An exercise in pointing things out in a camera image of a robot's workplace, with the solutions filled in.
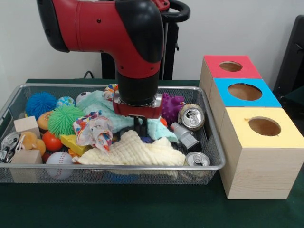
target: metal wire basket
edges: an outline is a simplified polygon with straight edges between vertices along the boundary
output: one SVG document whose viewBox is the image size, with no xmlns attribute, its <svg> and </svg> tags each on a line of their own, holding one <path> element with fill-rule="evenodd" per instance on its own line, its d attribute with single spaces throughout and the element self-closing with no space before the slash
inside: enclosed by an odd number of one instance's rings
<svg viewBox="0 0 304 228">
<path fill-rule="evenodd" d="M 0 111 L 0 141 L 15 131 L 14 120 L 23 118 L 27 100 L 37 92 L 74 99 L 83 91 L 104 90 L 105 85 L 24 84 L 17 87 Z M 120 183 L 120 184 L 208 184 L 225 165 L 225 156 L 205 93 L 198 87 L 160 86 L 159 93 L 182 95 L 186 103 L 199 105 L 205 114 L 204 128 L 195 132 L 210 166 L 127 166 L 127 165 L 46 165 L 0 164 L 0 183 Z M 174 146 L 183 154 L 187 152 Z M 55 169 L 71 172 L 64 180 L 53 179 Z"/>
</svg>

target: baseball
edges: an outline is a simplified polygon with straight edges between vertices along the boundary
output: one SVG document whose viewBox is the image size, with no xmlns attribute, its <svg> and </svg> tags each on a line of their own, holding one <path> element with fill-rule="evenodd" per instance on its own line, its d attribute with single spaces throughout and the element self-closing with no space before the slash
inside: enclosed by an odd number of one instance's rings
<svg viewBox="0 0 304 228">
<path fill-rule="evenodd" d="M 47 164 L 71 165 L 72 156 L 67 152 L 59 151 L 48 158 Z M 73 169 L 47 169 L 47 173 L 54 179 L 63 180 L 72 175 Z"/>
</svg>

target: white wall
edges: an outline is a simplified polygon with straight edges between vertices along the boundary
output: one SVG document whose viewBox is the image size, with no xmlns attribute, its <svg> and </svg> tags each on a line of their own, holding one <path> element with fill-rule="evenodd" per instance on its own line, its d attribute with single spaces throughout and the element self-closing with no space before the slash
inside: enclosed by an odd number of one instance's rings
<svg viewBox="0 0 304 228">
<path fill-rule="evenodd" d="M 249 55 L 272 88 L 303 0 L 184 0 L 175 79 L 198 79 L 203 55 Z"/>
<path fill-rule="evenodd" d="M 199 79 L 203 55 L 249 55 L 272 87 L 303 0 L 183 0 L 174 79 Z M 0 0 L 0 106 L 28 78 L 101 77 L 100 55 L 60 53 L 47 42 L 36 0 Z"/>
</svg>

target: yellow box lid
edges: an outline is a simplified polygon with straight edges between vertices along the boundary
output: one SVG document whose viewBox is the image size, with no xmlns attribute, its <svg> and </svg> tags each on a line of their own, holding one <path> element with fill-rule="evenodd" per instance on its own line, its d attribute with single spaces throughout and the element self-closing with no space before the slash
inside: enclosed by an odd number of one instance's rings
<svg viewBox="0 0 304 228">
<path fill-rule="evenodd" d="M 304 148 L 304 137 L 282 108 L 227 107 L 226 111 L 243 148 Z"/>
</svg>

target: blue box lid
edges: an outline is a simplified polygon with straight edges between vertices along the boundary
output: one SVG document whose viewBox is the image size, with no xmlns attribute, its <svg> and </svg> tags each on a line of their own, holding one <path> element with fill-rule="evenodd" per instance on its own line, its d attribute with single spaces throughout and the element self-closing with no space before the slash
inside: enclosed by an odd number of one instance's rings
<svg viewBox="0 0 304 228">
<path fill-rule="evenodd" d="M 214 78 L 226 107 L 282 107 L 263 79 Z"/>
</svg>

